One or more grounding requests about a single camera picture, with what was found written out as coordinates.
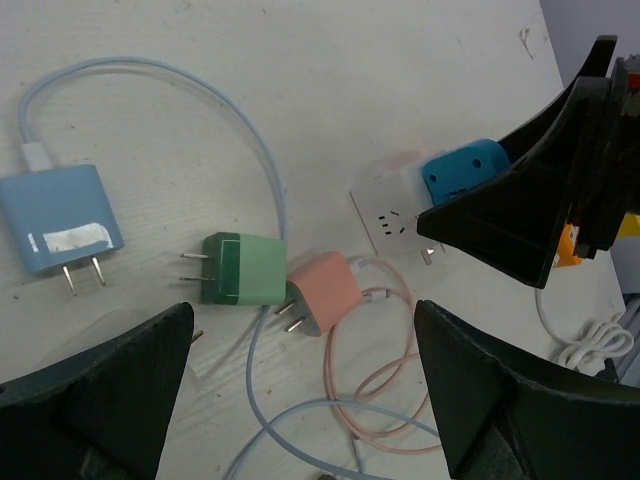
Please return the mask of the white cube power socket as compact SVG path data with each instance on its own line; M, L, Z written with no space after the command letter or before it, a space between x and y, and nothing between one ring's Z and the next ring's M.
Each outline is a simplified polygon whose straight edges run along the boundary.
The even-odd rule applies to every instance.
M429 265L442 245L417 232L419 215L433 207L421 175L424 163L393 168L393 156L375 160L358 171L351 185L351 199L377 255L419 253Z

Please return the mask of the yellow cube power socket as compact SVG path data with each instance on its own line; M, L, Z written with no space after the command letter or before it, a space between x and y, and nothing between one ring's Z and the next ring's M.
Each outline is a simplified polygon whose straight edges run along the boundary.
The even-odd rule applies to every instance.
M620 225L617 233L618 238L639 237L640 236L640 216L627 213Z

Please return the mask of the salmon pink charger plug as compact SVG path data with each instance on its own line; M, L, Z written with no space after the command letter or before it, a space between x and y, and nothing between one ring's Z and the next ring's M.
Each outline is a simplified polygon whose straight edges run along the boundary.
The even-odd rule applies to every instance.
M290 273L284 304L275 314L290 314L285 332L321 337L364 301L347 258L340 252L321 253Z

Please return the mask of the light blue charger plug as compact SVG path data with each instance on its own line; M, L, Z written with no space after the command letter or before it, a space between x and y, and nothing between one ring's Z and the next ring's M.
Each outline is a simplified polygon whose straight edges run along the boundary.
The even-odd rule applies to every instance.
M73 295L69 266L91 263L107 282L98 257L124 247L97 168L52 168L1 180L1 211L27 273L60 270Z

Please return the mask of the orange plug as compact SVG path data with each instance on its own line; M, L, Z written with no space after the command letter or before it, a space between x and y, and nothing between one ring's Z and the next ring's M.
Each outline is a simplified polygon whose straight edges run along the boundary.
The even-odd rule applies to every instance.
M553 268L572 267L582 263L582 259L574 254L578 233L578 226L573 224L566 224L564 226L554 256Z

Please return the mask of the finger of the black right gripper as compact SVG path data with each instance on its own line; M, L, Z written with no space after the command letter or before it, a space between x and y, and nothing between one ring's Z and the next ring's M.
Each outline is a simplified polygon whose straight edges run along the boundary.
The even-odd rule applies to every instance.
M578 189L589 137L611 84L617 36L600 35L571 83L542 111L499 140L509 167L422 212L417 232L457 248L533 288L545 286Z

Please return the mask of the blue plug adapter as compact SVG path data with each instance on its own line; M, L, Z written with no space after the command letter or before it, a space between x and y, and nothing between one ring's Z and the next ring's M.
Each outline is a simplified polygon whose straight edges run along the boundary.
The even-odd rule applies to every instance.
M491 180L510 167L505 149L496 141L479 139L429 159L421 167L434 206Z

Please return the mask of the green charger plug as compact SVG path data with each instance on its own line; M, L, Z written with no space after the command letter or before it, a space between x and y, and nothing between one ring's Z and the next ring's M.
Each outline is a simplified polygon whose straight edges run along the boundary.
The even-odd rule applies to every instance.
M258 306L284 302L287 245L279 238L237 232L206 237L199 253L183 258L201 262L199 302L203 305Z

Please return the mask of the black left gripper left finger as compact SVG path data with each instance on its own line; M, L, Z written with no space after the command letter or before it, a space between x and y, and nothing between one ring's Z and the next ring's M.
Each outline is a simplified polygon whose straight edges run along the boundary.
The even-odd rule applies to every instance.
M2 383L2 478L155 478L193 328L192 306L178 303Z

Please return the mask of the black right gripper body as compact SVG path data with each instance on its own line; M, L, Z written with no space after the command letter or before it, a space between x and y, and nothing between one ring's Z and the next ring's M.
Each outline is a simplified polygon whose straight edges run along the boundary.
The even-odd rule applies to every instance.
M574 254L592 259L613 245L628 213L639 211L639 57L617 58L593 156L572 211Z

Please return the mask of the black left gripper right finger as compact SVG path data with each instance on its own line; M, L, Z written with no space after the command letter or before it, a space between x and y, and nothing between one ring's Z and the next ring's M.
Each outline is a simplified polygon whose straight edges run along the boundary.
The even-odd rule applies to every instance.
M636 479L639 391L543 360L432 301L414 326L453 479Z

